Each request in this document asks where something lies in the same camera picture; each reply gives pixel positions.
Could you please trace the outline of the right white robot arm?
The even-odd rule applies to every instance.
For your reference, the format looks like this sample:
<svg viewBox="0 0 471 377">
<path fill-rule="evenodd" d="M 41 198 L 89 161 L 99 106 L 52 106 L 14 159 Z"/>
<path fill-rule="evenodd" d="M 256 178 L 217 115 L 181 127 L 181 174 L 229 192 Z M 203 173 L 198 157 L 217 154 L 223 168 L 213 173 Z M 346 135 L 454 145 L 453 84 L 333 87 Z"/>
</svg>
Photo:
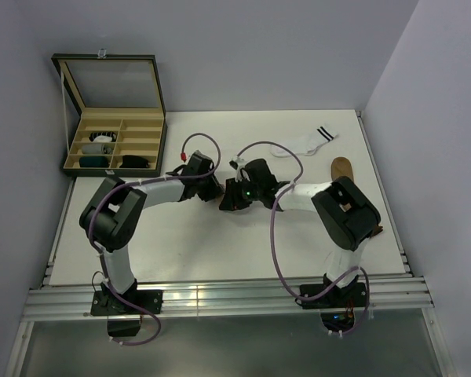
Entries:
<svg viewBox="0 0 471 377">
<path fill-rule="evenodd" d="M 283 284 L 286 281 L 276 253 L 276 214 L 288 210 L 318 214 L 333 244 L 323 276 L 324 297 L 333 306 L 343 305 L 352 294 L 351 286 L 357 283 L 364 248 L 381 221 L 377 208 L 346 176 L 322 184 L 298 184 L 295 180 L 278 181 L 265 159 L 247 162 L 236 156 L 230 166 L 235 177 L 226 181 L 219 209 L 238 211 L 259 202 L 271 211 L 272 262 Z"/>
</svg>

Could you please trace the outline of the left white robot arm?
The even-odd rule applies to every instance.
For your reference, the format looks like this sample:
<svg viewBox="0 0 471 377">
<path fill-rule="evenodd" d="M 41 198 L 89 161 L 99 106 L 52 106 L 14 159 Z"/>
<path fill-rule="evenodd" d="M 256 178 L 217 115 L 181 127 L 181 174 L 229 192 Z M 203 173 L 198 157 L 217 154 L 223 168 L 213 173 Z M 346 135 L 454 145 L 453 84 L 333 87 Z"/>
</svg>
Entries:
<svg viewBox="0 0 471 377">
<path fill-rule="evenodd" d="M 105 178 L 79 217 L 79 225 L 100 257 L 109 305 L 129 313 L 137 304 L 137 279 L 130 266 L 130 243 L 144 210 L 179 203 L 195 196 L 209 202 L 223 188 L 214 175 L 213 160 L 196 151 L 187 163 L 159 178 L 126 182 Z"/>
</svg>

